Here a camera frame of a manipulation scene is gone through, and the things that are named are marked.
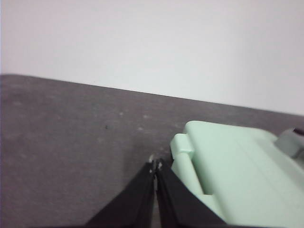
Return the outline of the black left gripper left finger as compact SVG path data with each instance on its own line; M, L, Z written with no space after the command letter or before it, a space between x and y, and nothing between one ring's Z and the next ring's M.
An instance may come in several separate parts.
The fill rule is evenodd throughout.
M86 224L87 228L150 228L154 204L154 161L150 158L127 186Z

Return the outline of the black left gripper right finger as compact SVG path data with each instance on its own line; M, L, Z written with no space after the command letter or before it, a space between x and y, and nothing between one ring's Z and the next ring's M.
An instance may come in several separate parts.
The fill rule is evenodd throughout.
M157 200L163 228L227 228L227 223L202 203L163 159L157 160Z

